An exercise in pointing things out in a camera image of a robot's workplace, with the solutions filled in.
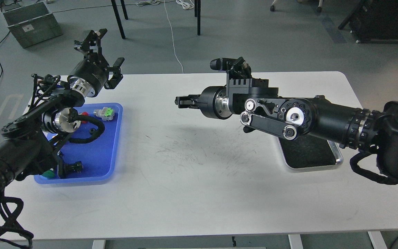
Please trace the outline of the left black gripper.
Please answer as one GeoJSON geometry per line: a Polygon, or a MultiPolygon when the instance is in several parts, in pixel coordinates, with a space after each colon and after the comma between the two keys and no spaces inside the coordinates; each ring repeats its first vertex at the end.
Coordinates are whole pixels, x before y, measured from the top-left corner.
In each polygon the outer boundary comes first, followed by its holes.
{"type": "Polygon", "coordinates": [[[101,47],[101,39],[106,33],[107,29],[100,29],[98,31],[90,30],[83,41],[74,41],[74,49],[83,54],[84,60],[76,65],[67,80],[71,85],[76,83],[77,80],[83,80],[89,84],[90,89],[86,95],[87,97],[96,97],[103,87],[108,90],[113,90],[123,79],[121,66],[125,58],[117,58],[113,66],[106,68],[106,70],[103,67],[95,65],[95,63],[106,62],[102,55],[101,47]],[[113,74],[112,77],[107,80],[109,72],[113,74]]]}

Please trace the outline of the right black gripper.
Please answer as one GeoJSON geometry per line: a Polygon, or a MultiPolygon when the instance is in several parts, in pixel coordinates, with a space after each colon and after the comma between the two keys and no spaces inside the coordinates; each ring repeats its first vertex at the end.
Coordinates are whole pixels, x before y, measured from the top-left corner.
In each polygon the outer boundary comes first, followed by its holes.
{"type": "Polygon", "coordinates": [[[226,87],[209,86],[205,88],[201,94],[176,96],[175,105],[177,105],[179,109],[200,109],[201,113],[207,118],[225,120],[228,119],[228,116],[225,117],[225,112],[219,112],[216,108],[216,99],[222,90],[225,94],[226,87]]]}

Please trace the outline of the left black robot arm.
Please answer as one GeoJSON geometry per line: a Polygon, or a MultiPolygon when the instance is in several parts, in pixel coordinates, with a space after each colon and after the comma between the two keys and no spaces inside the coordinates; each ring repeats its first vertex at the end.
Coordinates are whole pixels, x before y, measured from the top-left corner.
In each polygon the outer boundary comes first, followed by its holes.
{"type": "Polygon", "coordinates": [[[74,49],[83,59],[71,71],[67,81],[60,75],[44,77],[32,74],[33,93],[28,111],[0,130],[0,241],[21,249],[31,249],[33,233],[17,222],[23,201],[5,196],[5,188],[14,180],[41,175],[51,168],[64,176],[79,170],[80,162],[65,164],[60,150],[66,142],[87,144],[105,131],[98,118],[79,114],[85,98],[95,97],[101,88],[112,90],[123,79],[117,58],[110,66],[102,54],[101,39],[107,30],[90,30],[74,49]]]}

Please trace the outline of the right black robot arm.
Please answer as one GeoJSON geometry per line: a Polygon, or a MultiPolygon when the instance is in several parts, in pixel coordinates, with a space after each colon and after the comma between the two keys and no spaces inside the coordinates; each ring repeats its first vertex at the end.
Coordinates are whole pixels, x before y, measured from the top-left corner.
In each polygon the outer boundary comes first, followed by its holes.
{"type": "Polygon", "coordinates": [[[323,95],[285,98],[268,80],[248,78],[177,96],[175,104],[199,109],[208,118],[225,120],[237,114],[245,132],[258,130],[286,140],[311,135],[357,149],[350,160],[355,173],[377,183],[398,184],[398,101],[387,102],[379,112],[333,104],[323,95]]]}

